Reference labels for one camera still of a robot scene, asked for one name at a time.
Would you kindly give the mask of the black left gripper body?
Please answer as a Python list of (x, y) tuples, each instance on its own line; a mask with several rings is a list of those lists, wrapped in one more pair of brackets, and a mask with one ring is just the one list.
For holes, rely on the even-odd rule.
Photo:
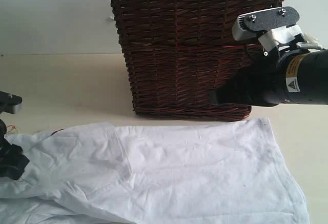
[(13, 177), (13, 150), (11, 144), (5, 139), (7, 127), (1, 120), (1, 177)]

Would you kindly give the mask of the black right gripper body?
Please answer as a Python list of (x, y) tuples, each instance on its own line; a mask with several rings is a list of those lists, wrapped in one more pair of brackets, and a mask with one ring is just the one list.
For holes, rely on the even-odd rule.
[(230, 103), (260, 107), (288, 104), (284, 67), (289, 54), (289, 47), (274, 49), (238, 71), (230, 81)]

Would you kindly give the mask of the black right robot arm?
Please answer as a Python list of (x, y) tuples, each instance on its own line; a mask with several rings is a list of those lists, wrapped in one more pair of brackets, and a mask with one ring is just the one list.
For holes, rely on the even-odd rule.
[(273, 50), (210, 92), (213, 105), (327, 105), (327, 50)]

